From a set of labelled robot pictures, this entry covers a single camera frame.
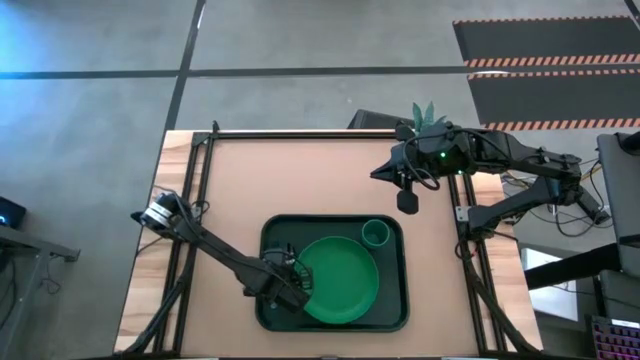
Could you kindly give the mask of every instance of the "green plate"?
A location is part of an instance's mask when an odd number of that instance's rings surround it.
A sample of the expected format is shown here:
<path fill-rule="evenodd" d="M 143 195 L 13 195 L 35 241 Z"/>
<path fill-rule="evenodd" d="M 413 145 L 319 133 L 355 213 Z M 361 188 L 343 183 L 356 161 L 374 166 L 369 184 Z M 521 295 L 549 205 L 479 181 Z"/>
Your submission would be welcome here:
<path fill-rule="evenodd" d="M 364 315 L 378 295 L 373 257 L 346 237 L 329 236 L 307 246 L 300 261 L 313 272 L 313 294 L 305 311 L 327 324 L 345 324 Z"/>

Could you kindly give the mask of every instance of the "concrete floor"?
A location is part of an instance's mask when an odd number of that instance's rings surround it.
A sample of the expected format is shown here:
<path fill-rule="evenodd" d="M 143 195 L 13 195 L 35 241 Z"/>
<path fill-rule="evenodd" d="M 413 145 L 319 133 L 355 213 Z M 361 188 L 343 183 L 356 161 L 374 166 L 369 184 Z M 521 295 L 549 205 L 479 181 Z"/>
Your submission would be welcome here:
<path fill-rule="evenodd" d="M 0 72 L 177 69 L 194 6 L 0 1 Z M 623 0 L 209 0 L 192 68 L 461 65 L 453 20 L 617 14 L 628 14 Z M 128 215 L 147 201 L 174 84 L 0 80 L 0 195 L 29 209 L 27 231 L 82 248 L 77 263 L 52 263 L 63 288 L 40 291 L 16 358 L 111 352 L 140 232 Z M 410 117 L 412 102 L 430 100 L 478 126 L 464 76 L 421 75 L 190 79 L 176 127 L 208 129 L 215 119 L 224 129 L 344 128 L 359 108 Z M 613 132 L 515 135 L 588 160 L 596 136 Z M 564 238 L 530 216 L 516 234 L 569 251 L 613 241 L 611 229 Z"/>

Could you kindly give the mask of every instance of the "wooden table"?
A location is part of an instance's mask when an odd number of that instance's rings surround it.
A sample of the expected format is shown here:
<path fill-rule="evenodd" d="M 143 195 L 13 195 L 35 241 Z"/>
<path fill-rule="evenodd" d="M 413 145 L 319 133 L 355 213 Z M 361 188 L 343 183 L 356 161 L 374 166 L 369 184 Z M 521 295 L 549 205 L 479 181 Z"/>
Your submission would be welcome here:
<path fill-rule="evenodd" d="M 180 193 L 192 134 L 192 131 L 167 133 L 156 185 Z M 417 189 L 421 212 L 409 216 L 396 210 L 397 189 L 393 185 L 368 178 L 373 168 L 388 160 L 389 148 L 394 143 L 385 139 L 217 140 L 206 198 L 212 209 L 203 217 L 203 225 L 240 251 L 257 255 L 259 231 L 273 215 L 389 215 L 400 223 L 405 238 L 410 294 L 407 325 L 384 334 L 269 332 L 256 321 L 254 300 L 242 296 L 241 286 L 232 273 L 199 253 L 185 326 L 184 356 L 477 354 L 462 264 L 453 255 L 457 234 L 446 182 L 442 182 L 440 191 Z M 305 171 L 309 161 L 313 162 L 313 171 Z M 199 170 L 197 166 L 193 193 L 199 186 Z M 463 189 L 461 179 L 458 180 L 458 188 Z M 503 199 L 498 176 L 477 174 L 473 182 L 478 204 L 490 205 Z M 159 192 L 154 189 L 152 196 Z M 512 231 L 506 226 L 499 230 Z M 153 239 L 154 234 L 145 230 L 140 246 Z M 116 350 L 131 344 L 157 310 L 170 245 L 170 241 L 162 240 L 137 258 Z M 486 245 L 500 306 L 524 337 L 542 348 L 515 242 L 496 236 Z M 167 343 L 173 336 L 176 308 L 169 319 Z M 482 314 L 492 349 L 495 343 L 491 320 L 483 305 Z"/>

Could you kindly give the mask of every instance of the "black and orange striped mat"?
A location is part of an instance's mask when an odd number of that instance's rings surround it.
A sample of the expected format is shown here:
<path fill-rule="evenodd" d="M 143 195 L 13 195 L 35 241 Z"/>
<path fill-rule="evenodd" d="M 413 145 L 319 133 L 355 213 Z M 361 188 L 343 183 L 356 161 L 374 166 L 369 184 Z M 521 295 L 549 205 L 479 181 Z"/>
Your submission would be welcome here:
<path fill-rule="evenodd" d="M 640 126 L 640 69 L 471 74 L 468 81 L 489 129 Z"/>
<path fill-rule="evenodd" d="M 470 67 L 640 62 L 640 34 L 628 16 L 454 21 Z"/>

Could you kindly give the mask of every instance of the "dark green tray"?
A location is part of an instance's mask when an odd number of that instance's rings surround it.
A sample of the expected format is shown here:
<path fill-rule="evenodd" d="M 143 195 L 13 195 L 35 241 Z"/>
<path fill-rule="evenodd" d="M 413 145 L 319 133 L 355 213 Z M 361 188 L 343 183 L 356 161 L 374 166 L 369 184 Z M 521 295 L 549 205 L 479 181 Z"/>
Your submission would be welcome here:
<path fill-rule="evenodd" d="M 384 221 L 391 229 L 389 242 L 371 255 L 378 266 L 380 289 L 366 314 L 342 325 L 322 323 L 304 311 L 293 314 L 271 309 L 256 301 L 256 318 L 271 331 L 360 331 L 392 332 L 401 329 L 409 318 L 409 293 L 400 224 L 384 215 L 277 215 L 262 228 L 260 253 L 268 248 L 293 245 L 299 253 L 312 242 L 326 236 L 345 236 L 360 243 L 360 230 L 371 219 Z"/>

